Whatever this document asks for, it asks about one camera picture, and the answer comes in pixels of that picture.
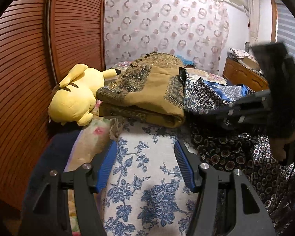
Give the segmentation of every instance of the pikachu plush toy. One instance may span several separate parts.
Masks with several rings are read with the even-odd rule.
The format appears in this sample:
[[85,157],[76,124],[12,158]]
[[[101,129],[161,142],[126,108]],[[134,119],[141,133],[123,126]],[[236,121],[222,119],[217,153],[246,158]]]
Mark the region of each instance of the pikachu plush toy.
[[62,125],[67,121],[76,121],[79,126],[87,125],[93,118],[90,112],[96,104],[96,91],[104,86],[104,79],[120,73],[118,69],[100,72],[87,65],[76,64],[53,89],[49,118]]

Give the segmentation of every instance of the cardboard box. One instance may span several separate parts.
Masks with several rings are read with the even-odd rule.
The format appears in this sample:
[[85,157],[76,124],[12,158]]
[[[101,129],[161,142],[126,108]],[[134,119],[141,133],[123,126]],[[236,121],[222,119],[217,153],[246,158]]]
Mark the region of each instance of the cardboard box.
[[250,59],[249,57],[245,56],[242,60],[247,66],[249,66],[250,68],[252,69],[255,69],[255,70],[259,70],[260,67],[259,67],[259,64],[256,63],[255,61],[253,61],[252,59]]

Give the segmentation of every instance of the blue cloth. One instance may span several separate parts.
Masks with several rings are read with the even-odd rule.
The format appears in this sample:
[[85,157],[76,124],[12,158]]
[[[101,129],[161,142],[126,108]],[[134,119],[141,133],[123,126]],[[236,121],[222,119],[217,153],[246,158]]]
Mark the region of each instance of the blue cloth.
[[194,63],[191,60],[187,60],[180,55],[177,55],[177,58],[179,58],[183,62],[184,65],[191,65],[191,66],[194,65]]
[[22,213],[29,208],[29,201],[34,197],[43,179],[51,170],[63,172],[67,165],[72,147],[80,134],[82,127],[76,122],[67,123],[50,141],[38,162],[36,163],[22,203]]
[[245,97],[248,94],[248,87],[244,84],[238,85],[223,85],[217,82],[205,81],[203,82],[209,85],[215,92],[225,101],[233,102],[241,97]]

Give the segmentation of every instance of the white fabric with blue flowers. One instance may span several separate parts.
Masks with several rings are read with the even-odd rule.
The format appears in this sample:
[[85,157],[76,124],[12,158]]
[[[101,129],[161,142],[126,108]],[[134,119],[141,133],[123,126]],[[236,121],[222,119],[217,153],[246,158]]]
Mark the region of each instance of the white fabric with blue flowers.
[[107,235],[186,234],[197,194],[184,184],[174,155],[176,138],[171,129],[126,122],[102,193],[101,216]]

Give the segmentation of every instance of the wooden cabinet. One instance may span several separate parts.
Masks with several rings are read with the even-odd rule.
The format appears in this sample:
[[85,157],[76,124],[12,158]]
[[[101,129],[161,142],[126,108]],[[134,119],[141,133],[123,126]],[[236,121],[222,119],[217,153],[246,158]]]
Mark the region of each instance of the wooden cabinet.
[[223,76],[233,85],[242,83],[254,91],[269,88],[265,78],[229,58],[226,59]]

